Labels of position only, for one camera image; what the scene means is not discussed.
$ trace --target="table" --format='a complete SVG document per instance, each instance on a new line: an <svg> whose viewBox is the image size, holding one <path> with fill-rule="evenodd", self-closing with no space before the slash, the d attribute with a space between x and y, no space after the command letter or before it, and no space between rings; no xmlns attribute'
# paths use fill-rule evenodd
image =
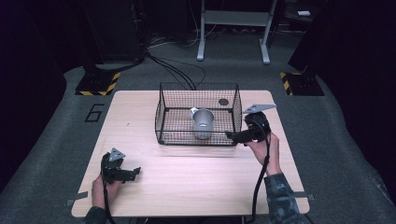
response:
<svg viewBox="0 0 396 224"><path fill-rule="evenodd" d="M222 24L222 25L246 25L246 26L263 26L265 27L262 39L259 40L262 51L262 61L264 64L270 63L268 49L266 46L271 23L274 17L277 0L272 0L269 12L245 12L245 11L220 11L205 10L205 0L201 3L201 38L198 48L197 60L202 61L205 53L205 25Z"/></svg>
<svg viewBox="0 0 396 224"><path fill-rule="evenodd" d="M242 109L273 104L269 91L240 91ZM236 147L164 146L154 132L158 91L117 91L99 134L78 192L72 215L85 217L92 206L92 181L100 161L111 148L126 157L123 170L141 167L135 182L121 186L110 205L114 217L182 217L251 215L253 191L261 170L251 149ZM276 108L264 111L280 140L280 163L294 191L304 191ZM262 183L257 214L268 214ZM297 198L301 213L309 211L307 198Z"/></svg>

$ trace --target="shelf leg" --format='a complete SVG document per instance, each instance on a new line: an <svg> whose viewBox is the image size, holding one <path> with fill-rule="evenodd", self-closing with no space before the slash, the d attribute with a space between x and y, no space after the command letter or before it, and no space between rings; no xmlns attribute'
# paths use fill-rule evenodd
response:
<svg viewBox="0 0 396 224"><path fill-rule="evenodd" d="M273 2L271 4L271 9L270 9L269 16L267 19L267 24L265 25L264 35L263 35L262 39L260 39L260 48L262 50L262 62L265 65L270 64L270 56L268 55L268 48L267 48L267 39L268 39L268 34L270 33L271 23L272 23L272 20L274 17L276 2L277 2L277 0L273 0Z"/></svg>
<svg viewBox="0 0 396 224"><path fill-rule="evenodd" d="M205 0L202 0L201 5L201 39L199 41L197 60L199 62L204 60L205 53Z"/></svg>

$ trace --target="gray carpet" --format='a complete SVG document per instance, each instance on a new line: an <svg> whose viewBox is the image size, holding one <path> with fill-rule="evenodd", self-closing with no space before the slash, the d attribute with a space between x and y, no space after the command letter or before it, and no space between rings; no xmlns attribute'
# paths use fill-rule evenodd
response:
<svg viewBox="0 0 396 224"><path fill-rule="evenodd" d="M308 213L314 223L395 223L396 209L382 190L381 178L348 134L339 104L325 83L318 78L325 92L322 97L286 94L279 73L294 71L287 62L301 36L276 35L269 49L270 65L262 63L258 38L230 35L207 40L201 63L196 61L198 43L189 48L161 45L149 52L203 67L205 82L236 82L241 90L268 90L273 94L305 191L316 198L310 201ZM194 81L202 78L202 71L196 67L169 63ZM83 74L82 68L64 74L67 90L63 100L0 195L0 223L81 221L71 216L71 206L65 206L65 202L78 193L113 96L76 96L75 87ZM175 79L146 59L121 73L115 91L158 90L165 81ZM84 122L94 104L103 104L96 107L103 111L102 116L98 122ZM134 223L135 218L116 221ZM267 223L266 216L260 216L257 223Z"/></svg>

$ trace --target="person's left hand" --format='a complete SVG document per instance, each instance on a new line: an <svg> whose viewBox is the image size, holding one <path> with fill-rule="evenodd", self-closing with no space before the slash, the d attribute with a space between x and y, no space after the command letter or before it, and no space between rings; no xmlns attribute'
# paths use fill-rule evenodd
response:
<svg viewBox="0 0 396 224"><path fill-rule="evenodd" d="M116 198L120 185L121 181L115 181L111 185L106 183L107 198L109 204L111 204ZM92 206L106 209L105 195L103 194L103 180L101 175L99 175L95 180L92 181Z"/></svg>

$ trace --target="wire cage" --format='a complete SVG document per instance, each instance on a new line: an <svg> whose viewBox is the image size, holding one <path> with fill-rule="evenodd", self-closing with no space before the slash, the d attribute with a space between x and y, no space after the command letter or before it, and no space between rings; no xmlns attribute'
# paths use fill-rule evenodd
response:
<svg viewBox="0 0 396 224"><path fill-rule="evenodd" d="M208 109L214 115L210 137L201 139L193 130L191 109ZM159 144L176 146L235 146L225 132L240 132L242 104L236 83L160 85L160 102L155 116L155 133Z"/></svg>

